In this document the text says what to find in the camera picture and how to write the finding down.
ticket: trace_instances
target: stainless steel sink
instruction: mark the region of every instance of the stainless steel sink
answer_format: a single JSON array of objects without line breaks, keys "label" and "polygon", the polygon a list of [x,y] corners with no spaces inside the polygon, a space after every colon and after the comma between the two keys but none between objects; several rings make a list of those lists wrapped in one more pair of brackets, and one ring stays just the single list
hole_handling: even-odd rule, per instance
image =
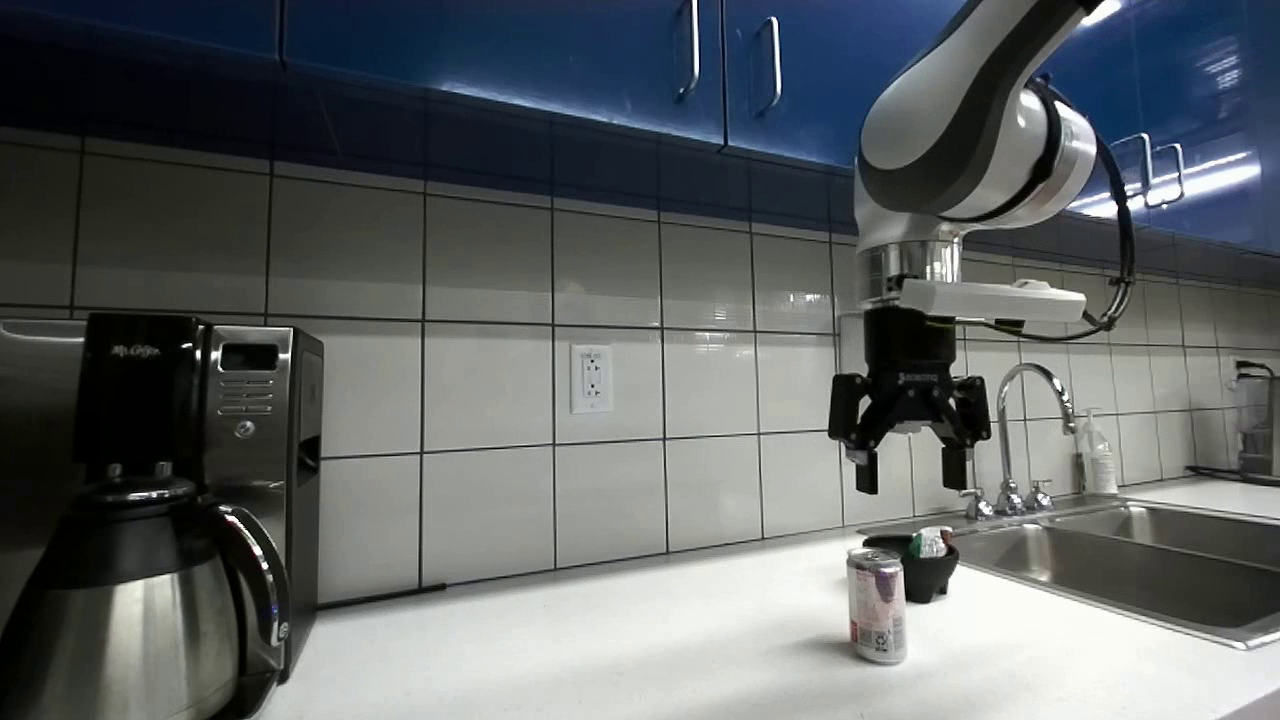
[{"label": "stainless steel sink", "polygon": [[1268,540],[1280,528],[1132,504],[956,532],[972,568],[1232,648],[1280,640],[1280,552]]},{"label": "stainless steel sink", "polygon": [[1280,572],[1280,524],[1120,504],[1112,512],[1056,516],[1052,528],[1124,536],[1136,544],[1184,548]]}]

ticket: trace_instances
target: aluminum can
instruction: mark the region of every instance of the aluminum can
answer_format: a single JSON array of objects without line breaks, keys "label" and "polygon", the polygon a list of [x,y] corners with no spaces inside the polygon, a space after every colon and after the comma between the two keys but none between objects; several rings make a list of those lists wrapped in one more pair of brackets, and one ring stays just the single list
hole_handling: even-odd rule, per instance
[{"label": "aluminum can", "polygon": [[892,552],[848,552],[848,640],[868,664],[908,660],[904,560]]}]

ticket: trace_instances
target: white tile wall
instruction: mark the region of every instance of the white tile wall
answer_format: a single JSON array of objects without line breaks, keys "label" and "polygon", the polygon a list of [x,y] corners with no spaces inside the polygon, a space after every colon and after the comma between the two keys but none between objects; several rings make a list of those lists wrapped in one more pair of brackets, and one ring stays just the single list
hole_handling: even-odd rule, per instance
[{"label": "white tile wall", "polygon": [[552,444],[552,328],[428,324],[424,448]]},{"label": "white tile wall", "polygon": [[[1092,268],[964,272],[1108,296]],[[856,300],[828,232],[0,132],[4,316],[176,308],[324,340],[324,600],[956,508],[928,432],[880,444],[880,496],[824,440],[832,368],[864,368]],[[1128,484],[1184,476],[1232,464],[1232,360],[1280,360],[1272,308],[1272,288],[1144,276],[1116,336],[964,332],[956,372],[996,392],[1048,364]],[[616,352],[608,416],[568,408],[572,344]],[[1024,376],[1012,476],[1064,492],[1068,448]],[[996,456],[976,448],[984,492]]]},{"label": "white tile wall", "polygon": [[428,320],[552,320],[552,212],[432,196]]},{"label": "white tile wall", "polygon": [[420,320],[424,212],[420,192],[276,180],[268,308]]},{"label": "white tile wall", "polygon": [[556,448],[556,560],[596,564],[668,548],[664,444]]},{"label": "white tile wall", "polygon": [[424,460],[424,580],[552,568],[552,448]]},{"label": "white tile wall", "polygon": [[324,460],[320,604],[412,592],[420,576],[420,460]]},{"label": "white tile wall", "polygon": [[664,324],[752,328],[748,232],[664,224]]},{"label": "white tile wall", "polygon": [[832,332],[832,248],[756,236],[756,328]]},{"label": "white tile wall", "polygon": [[756,432],[756,348],[740,332],[668,332],[668,436]]},{"label": "white tile wall", "polygon": [[264,312],[268,176],[84,156],[76,304]]},{"label": "white tile wall", "polygon": [[760,432],[828,428],[832,336],[756,336]]},{"label": "white tile wall", "polygon": [[1116,412],[1152,412],[1152,356],[1148,348],[1112,348]]},{"label": "white tile wall", "polygon": [[1076,384],[1080,408],[1116,412],[1116,380],[1132,380],[1132,376],[1116,376],[1108,344],[1072,348],[1072,384]]},{"label": "white tile wall", "polygon": [[556,212],[556,324],[660,324],[656,224]]},{"label": "white tile wall", "polygon": [[1160,480],[1160,428],[1152,416],[1120,416],[1124,484]]},{"label": "white tile wall", "polygon": [[752,436],[668,444],[668,528],[676,552],[760,536],[760,464]]},{"label": "white tile wall", "polygon": [[840,464],[824,432],[760,436],[764,536],[840,528]]}]

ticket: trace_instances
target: kitchen counter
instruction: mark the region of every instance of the kitchen counter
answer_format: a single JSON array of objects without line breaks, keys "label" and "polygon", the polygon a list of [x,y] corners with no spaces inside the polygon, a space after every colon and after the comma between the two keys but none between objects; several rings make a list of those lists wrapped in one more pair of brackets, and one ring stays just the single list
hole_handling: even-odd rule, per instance
[{"label": "kitchen counter", "polygon": [[[1144,500],[1280,520],[1276,488],[1184,484]],[[852,536],[616,564],[320,616],[264,720],[1200,720],[1280,688],[1280,644],[1232,652],[972,568],[908,608],[908,660],[848,652]]]}]

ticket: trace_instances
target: stainless steel carafe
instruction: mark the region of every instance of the stainless steel carafe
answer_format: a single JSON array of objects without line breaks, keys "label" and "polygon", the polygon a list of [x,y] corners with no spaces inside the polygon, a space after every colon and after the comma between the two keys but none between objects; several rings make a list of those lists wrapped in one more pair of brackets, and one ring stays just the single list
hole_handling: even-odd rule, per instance
[{"label": "stainless steel carafe", "polygon": [[284,564],[248,512],[192,484],[204,364],[200,320],[88,316],[88,492],[0,636],[0,720],[248,716],[280,680]]},{"label": "stainless steel carafe", "polygon": [[0,716],[248,716],[284,664],[280,592],[264,528],[196,484],[96,488],[64,516],[8,620]]}]

